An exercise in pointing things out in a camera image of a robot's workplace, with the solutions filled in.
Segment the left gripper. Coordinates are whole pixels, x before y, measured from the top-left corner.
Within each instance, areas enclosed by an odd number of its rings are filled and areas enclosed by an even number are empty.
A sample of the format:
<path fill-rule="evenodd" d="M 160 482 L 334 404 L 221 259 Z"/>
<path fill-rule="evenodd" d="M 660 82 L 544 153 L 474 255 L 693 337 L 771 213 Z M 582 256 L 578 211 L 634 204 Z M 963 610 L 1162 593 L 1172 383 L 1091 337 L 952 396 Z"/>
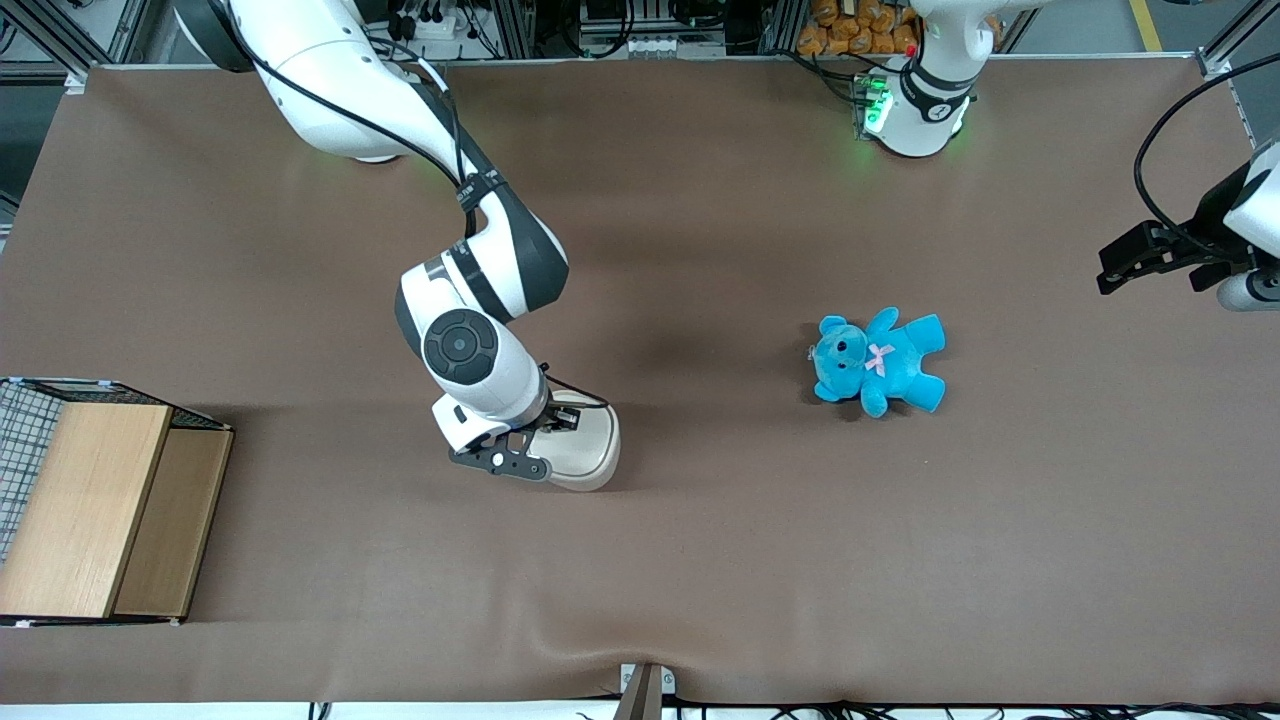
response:
<path fill-rule="evenodd" d="M 1098 251 L 1097 288 L 1108 296 L 1125 283 L 1199 264 L 1190 272 L 1197 292 L 1249 293 L 1256 263 L 1279 255 L 1279 145 L 1261 143 L 1251 160 L 1199 200 L 1190 219 L 1194 237 L 1233 259 L 1201 263 L 1201 250 L 1157 220 L 1140 222 Z"/>

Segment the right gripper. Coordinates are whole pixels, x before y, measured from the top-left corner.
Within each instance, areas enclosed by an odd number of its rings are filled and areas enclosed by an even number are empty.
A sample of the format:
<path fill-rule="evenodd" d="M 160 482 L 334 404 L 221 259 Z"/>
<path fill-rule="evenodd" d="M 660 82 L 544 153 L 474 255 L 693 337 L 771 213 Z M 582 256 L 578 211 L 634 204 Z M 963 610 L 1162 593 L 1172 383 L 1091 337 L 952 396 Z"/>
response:
<path fill-rule="evenodd" d="M 547 410 L 547 418 L 541 418 Z M 465 407 L 449 395 L 442 396 L 431 406 L 431 414 L 447 443 L 454 454 L 468 452 L 485 439 L 495 439 L 515 430 L 536 427 L 536 432 L 561 433 L 579 428 L 581 404 L 550 404 L 548 393 L 540 393 L 530 407 L 507 419 L 488 419 Z"/>

